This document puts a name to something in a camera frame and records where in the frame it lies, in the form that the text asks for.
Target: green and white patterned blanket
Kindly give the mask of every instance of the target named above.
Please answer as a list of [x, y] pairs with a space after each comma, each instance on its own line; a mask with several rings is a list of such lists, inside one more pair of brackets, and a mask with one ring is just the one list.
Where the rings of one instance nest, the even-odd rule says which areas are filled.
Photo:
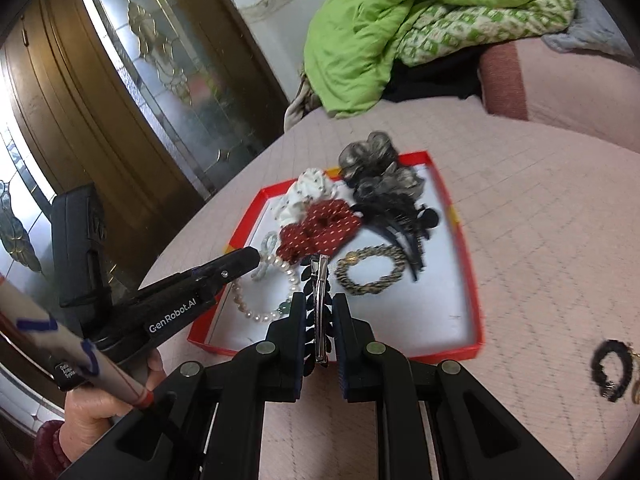
[[313, 17], [305, 72], [336, 116], [371, 108], [393, 60], [409, 66], [466, 46], [559, 32], [574, 0], [327, 0]]

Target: white scrunchie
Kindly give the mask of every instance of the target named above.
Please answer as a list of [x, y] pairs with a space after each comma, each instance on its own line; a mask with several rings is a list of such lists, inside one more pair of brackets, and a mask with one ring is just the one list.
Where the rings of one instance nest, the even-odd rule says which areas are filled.
[[280, 228], [302, 222], [306, 210], [315, 202], [334, 198], [336, 186], [326, 173], [309, 168], [291, 184], [275, 209], [275, 219]]

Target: silver rivet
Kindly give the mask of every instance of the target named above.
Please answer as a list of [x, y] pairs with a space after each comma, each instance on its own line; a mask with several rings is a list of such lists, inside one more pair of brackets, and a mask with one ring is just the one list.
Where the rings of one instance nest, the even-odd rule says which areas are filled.
[[460, 363], [458, 361], [444, 361], [442, 371], [449, 375], [457, 375], [460, 373]]
[[180, 367], [180, 373], [185, 377], [193, 377], [194, 375], [197, 375], [199, 371], [200, 363], [197, 363], [196, 361], [189, 361]]
[[378, 341], [372, 341], [371, 343], [367, 344], [367, 352], [369, 352], [370, 354], [380, 355], [385, 353], [385, 351], [386, 346], [384, 346], [382, 343], [379, 343]]
[[255, 346], [255, 351], [258, 352], [258, 354], [271, 354], [273, 352], [275, 352], [276, 349], [276, 345], [274, 345], [271, 341], [260, 341], [256, 346]]

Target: red polka dot scrunchie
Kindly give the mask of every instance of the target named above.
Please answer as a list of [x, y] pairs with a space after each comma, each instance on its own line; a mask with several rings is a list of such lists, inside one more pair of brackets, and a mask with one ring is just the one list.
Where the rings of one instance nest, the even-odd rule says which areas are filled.
[[308, 254], [333, 256], [360, 228], [360, 218], [344, 200], [323, 200], [313, 204], [301, 224], [284, 226], [276, 254], [294, 264]]

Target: black scrunchie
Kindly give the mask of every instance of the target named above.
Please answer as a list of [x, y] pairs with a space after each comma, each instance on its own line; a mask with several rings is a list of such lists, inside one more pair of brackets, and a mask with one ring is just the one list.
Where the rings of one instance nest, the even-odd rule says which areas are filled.
[[[620, 379], [618, 386], [607, 377], [602, 368], [602, 360], [611, 352], [615, 352], [622, 361], [622, 379]], [[591, 360], [591, 378], [593, 382], [600, 387], [600, 394], [603, 397], [607, 397], [610, 402], [616, 402], [625, 394], [631, 382], [633, 369], [633, 359], [631, 358], [628, 346], [622, 341], [616, 341], [615, 339], [609, 339], [603, 342]]]

